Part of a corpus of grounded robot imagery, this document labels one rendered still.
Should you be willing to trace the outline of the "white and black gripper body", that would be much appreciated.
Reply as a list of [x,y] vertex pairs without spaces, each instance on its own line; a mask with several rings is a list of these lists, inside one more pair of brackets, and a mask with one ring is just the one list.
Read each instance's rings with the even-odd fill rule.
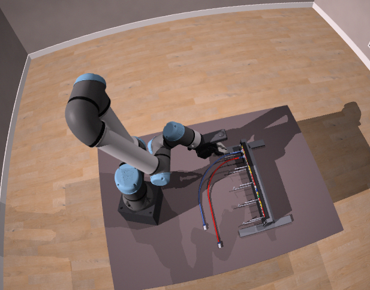
[[[193,150],[196,151],[197,156],[200,157],[200,158],[206,159],[206,158],[208,158],[212,155],[212,153],[213,153],[212,149],[218,150],[218,147],[217,147],[216,143],[208,145],[208,146],[204,146],[204,147],[202,147],[202,144],[203,144],[203,136],[201,135],[200,144],[196,148],[193,149]],[[199,149],[197,149],[197,148],[199,148]]]

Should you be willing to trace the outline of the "grey port rack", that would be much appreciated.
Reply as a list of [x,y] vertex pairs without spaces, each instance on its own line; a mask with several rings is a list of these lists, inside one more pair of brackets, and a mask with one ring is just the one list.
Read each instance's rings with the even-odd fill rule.
[[[265,146],[265,143],[263,140],[257,140],[257,141],[252,141],[252,142],[247,143],[246,138],[245,138],[245,139],[240,140],[240,145],[238,144],[235,146],[226,147],[228,151],[228,153],[226,154],[234,153],[234,152],[240,152],[241,154],[241,158],[243,159],[243,163],[245,165],[244,170],[246,170],[248,178],[249,178],[249,182],[250,182],[250,183],[246,183],[243,185],[251,184],[248,186],[251,186],[252,188],[254,198],[255,198],[255,200],[253,201],[255,201],[255,203],[257,204],[257,208],[260,214],[260,217],[256,219],[261,220],[262,222],[262,224],[259,224],[259,225],[240,229],[239,230],[240,237],[262,232],[262,231],[292,222],[290,215],[279,218],[279,219],[274,219],[272,209],[271,209],[268,197],[267,197],[267,193],[264,188],[264,184],[261,179],[261,175],[258,170],[255,157],[252,152],[253,148],[261,147],[261,146]],[[244,168],[244,167],[240,167],[240,168]],[[240,186],[243,186],[243,185],[240,185]]]

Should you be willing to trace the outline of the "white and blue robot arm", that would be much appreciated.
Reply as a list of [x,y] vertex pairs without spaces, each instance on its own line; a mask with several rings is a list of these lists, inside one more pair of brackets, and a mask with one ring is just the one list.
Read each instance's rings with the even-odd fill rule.
[[[145,173],[157,186],[170,181],[171,149],[181,144],[191,149],[201,142],[199,132],[169,122],[163,133],[148,142],[130,136],[110,107],[106,81],[98,74],[82,74],[73,85],[65,108],[65,119],[71,132],[85,145],[97,147],[120,160],[115,182],[125,205],[134,211],[147,209],[153,202],[151,187],[144,182]],[[132,139],[133,138],[133,139]],[[100,141],[101,140],[101,141]]]

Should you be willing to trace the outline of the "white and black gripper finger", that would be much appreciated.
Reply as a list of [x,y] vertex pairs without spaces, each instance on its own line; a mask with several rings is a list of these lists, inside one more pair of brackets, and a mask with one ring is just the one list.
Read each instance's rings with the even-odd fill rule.
[[225,146],[224,146],[221,142],[217,143],[217,146],[218,146],[218,147],[220,147],[220,148],[222,148],[222,149],[224,149],[224,150],[227,150],[227,149],[225,148]]
[[223,155],[223,154],[228,153],[227,150],[224,150],[224,149],[222,149],[220,147],[218,148],[218,150],[214,150],[213,149],[213,152],[214,152],[213,156],[218,156],[218,155]]

